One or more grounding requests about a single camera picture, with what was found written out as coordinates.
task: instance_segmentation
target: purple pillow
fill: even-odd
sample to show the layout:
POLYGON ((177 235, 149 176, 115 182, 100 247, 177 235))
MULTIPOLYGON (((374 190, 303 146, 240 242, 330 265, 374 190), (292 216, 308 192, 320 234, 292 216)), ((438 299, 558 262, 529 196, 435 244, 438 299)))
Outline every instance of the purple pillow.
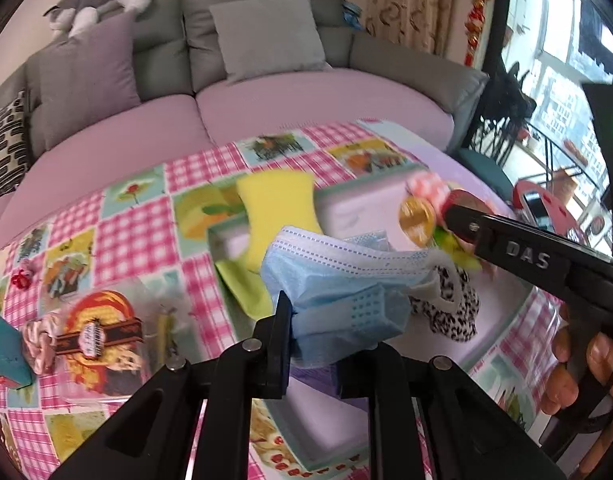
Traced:
POLYGON ((42 130, 48 150, 140 104, 133 71, 133 21, 132 12, 123 12, 42 51, 42 130))

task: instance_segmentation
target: teal box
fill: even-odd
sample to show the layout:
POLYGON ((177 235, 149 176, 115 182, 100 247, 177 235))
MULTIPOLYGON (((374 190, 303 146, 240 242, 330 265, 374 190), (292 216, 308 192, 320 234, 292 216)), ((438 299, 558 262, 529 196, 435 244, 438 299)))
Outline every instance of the teal box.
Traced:
POLYGON ((0 378, 14 389, 32 383, 29 365, 22 355, 22 334, 0 317, 0 378))

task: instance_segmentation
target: throw pillow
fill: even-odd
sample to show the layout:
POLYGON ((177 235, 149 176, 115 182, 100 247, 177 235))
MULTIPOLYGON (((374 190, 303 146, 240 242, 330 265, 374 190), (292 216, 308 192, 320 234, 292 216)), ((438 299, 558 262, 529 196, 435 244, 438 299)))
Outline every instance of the throw pillow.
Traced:
POLYGON ((209 10, 231 82, 328 67, 311 0, 242 0, 209 10))
POLYGON ((13 191, 29 169, 24 139, 24 90, 0 108, 0 197, 13 191))
POLYGON ((132 12, 122 12, 42 52, 42 129, 48 150, 140 104, 133 72, 133 22, 132 12))
POLYGON ((249 248, 243 257, 251 272, 260 272, 267 248, 284 226, 322 234, 315 216, 313 173, 264 170, 237 179, 235 185, 249 218, 249 248))

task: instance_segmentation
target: light green cloth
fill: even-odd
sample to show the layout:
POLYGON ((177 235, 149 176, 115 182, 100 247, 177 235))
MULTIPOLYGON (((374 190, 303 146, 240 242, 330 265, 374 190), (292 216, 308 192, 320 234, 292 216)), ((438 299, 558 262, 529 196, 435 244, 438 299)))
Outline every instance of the light green cloth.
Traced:
POLYGON ((260 275, 246 268, 245 255, 246 251, 237 260, 220 260, 216 268, 244 313, 257 321, 273 314, 273 304, 260 275))

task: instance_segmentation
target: hand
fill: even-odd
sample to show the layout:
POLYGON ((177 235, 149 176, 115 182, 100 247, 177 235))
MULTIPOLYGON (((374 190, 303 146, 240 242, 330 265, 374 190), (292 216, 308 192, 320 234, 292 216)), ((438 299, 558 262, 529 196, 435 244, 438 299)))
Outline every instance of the hand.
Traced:
MULTIPOLYGON (((560 315, 568 320, 566 305, 560 309, 560 315)), ((560 364, 551 372, 540 402, 540 408, 547 415, 554 415, 561 408, 571 406, 578 397, 578 385, 564 364, 571 357, 571 335, 566 327, 555 335, 552 349, 560 364)), ((587 346, 586 356, 591 373, 600 383, 606 384, 613 371, 613 340, 602 333, 598 334, 587 346)), ((613 420, 580 462, 579 471, 583 476, 593 471, 612 442, 613 420)))

